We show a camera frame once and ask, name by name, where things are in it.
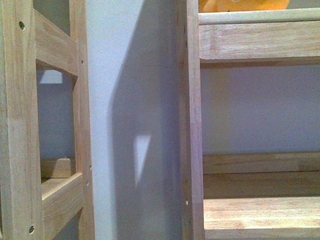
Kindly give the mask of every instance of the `light patch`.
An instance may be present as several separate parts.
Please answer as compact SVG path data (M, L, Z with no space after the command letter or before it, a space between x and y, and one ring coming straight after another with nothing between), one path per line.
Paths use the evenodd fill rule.
M135 186L141 180L148 149L151 141L151 135L138 135L134 141L134 173L135 173Z
M56 70L36 71L36 78L40 84L62 84L62 73Z

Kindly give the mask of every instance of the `bolt hole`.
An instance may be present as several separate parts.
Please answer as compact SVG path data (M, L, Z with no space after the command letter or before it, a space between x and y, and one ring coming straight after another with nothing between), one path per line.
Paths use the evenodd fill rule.
M29 228L29 234L32 234L34 231L35 231L35 227L34 227L34 226L31 226L31 227Z
M22 21L20 21L19 22L19 27L20 27L20 29L23 31L23 30L25 30L25 24L22 22Z

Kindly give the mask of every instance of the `wooden shelving unit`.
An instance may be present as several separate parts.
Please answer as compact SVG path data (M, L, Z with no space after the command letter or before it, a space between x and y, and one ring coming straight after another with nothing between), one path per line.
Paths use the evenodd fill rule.
M320 63L320 8L198 13L178 0L184 240L320 237L319 152L204 155L201 65Z
M70 36L32 0L0 1L0 240L52 240L76 215L95 239L85 1L69 10ZM73 79L75 159L40 160L36 70Z

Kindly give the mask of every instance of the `wooden post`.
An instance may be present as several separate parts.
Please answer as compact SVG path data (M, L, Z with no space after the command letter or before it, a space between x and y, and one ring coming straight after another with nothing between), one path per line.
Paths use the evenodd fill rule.
M78 44L78 78L73 89L76 171L83 174L84 203L80 212L79 239L95 239L90 138L87 25L85 0L69 0L70 34Z
M0 1L0 129L3 239L42 240L32 0Z
M198 1L177 0L182 238L204 240Z

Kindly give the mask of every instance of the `orange object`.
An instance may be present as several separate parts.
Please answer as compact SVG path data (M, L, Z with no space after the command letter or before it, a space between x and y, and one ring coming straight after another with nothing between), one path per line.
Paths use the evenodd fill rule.
M290 0L217 0L217 12L242 12L286 9Z
M199 0L199 13L217 12L217 0Z

